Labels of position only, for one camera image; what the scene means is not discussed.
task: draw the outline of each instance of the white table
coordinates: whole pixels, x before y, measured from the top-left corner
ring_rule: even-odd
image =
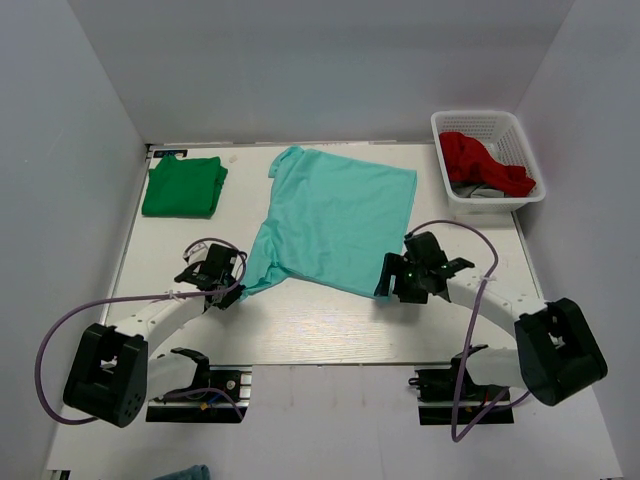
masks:
[[[410,225],[447,218],[433,146],[316,148],[415,169],[418,187]],[[211,220],[138,213],[117,293],[166,289],[184,267],[182,249],[200,237],[221,237],[249,250],[267,214],[268,167],[283,149],[189,149],[190,158],[220,156],[229,169],[218,210]],[[498,218],[495,225],[483,232],[500,253],[496,276],[536,295],[512,218]],[[480,268],[489,265],[486,246],[472,233],[448,226],[433,231],[450,258],[463,256]],[[139,308],[116,305],[107,321]],[[212,363],[254,365],[251,405],[241,425],[147,424],[142,412],[123,430],[102,422],[59,427],[48,468],[71,470],[73,480],[151,478],[193,463],[208,464],[215,479],[619,475],[590,389],[553,409],[537,402],[523,405],[515,425],[478,427],[460,445],[452,444],[447,428],[419,426],[416,394],[406,387],[410,365],[448,361],[458,353],[468,317],[468,310],[440,299],[426,306],[378,307],[366,298],[288,279],[225,312],[210,310],[161,347],[188,346]],[[514,345],[485,319],[478,322],[474,342]],[[378,366],[332,366],[340,363]],[[65,413],[76,414],[68,408]]]

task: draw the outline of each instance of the wall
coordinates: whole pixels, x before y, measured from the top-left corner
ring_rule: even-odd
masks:
[[[514,109],[572,0],[70,0],[146,142],[424,139]]]
[[[547,199],[520,216],[547,297],[583,308],[609,364],[595,387],[625,478],[640,478],[640,4],[577,0],[517,109]]]
[[[64,0],[0,4],[0,477],[39,478],[54,424],[38,405],[40,339],[75,305],[107,294],[144,147]],[[59,406],[80,331],[46,356]]]

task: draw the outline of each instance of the blue cloth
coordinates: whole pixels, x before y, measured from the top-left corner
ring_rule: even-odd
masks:
[[[181,472],[163,475],[155,480],[211,480],[211,475],[206,465],[194,465]]]
[[[269,177],[243,298],[289,276],[373,297],[385,253],[402,251],[416,172],[294,146]]]

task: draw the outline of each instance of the red cloth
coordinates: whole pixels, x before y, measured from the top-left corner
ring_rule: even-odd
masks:
[[[526,197],[536,186],[524,167],[496,162],[475,138],[459,132],[445,132],[439,137],[450,181],[486,183],[512,197]]]

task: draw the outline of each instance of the white laundry basket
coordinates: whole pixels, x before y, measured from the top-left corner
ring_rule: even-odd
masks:
[[[491,110],[436,112],[431,116],[431,127],[447,191],[449,209],[454,215],[512,212],[527,203],[539,202],[544,198],[546,192],[540,171],[527,137],[515,115]],[[522,198],[458,197],[451,189],[438,138],[438,135],[443,132],[460,132],[479,140],[499,163],[525,167],[527,175],[536,181],[536,186],[527,197]]]

